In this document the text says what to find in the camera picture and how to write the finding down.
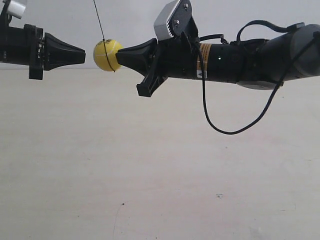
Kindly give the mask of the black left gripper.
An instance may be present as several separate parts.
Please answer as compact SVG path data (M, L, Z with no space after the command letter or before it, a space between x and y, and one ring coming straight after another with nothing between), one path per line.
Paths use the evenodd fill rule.
M45 71L84 64L84 49L68 44L35 25L0 29L0 62L28 66L28 78L42 80Z

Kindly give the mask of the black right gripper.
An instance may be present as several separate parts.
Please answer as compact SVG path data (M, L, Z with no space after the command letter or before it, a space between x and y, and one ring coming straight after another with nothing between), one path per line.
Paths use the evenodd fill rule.
M208 79L208 61L211 43L192 43L191 49L183 49L175 43L167 48L152 38L136 46L122 48L116 53L117 62L130 68L144 79L136 88L140 97L150 98L168 78Z

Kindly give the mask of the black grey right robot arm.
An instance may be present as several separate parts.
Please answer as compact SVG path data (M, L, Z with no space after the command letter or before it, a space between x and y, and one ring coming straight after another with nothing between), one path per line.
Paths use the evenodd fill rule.
M271 90L284 82L320 74L320 27L296 26L273 39L228 44L182 37L151 39L116 53L117 62L143 76L138 94L150 97L167 79L207 80Z

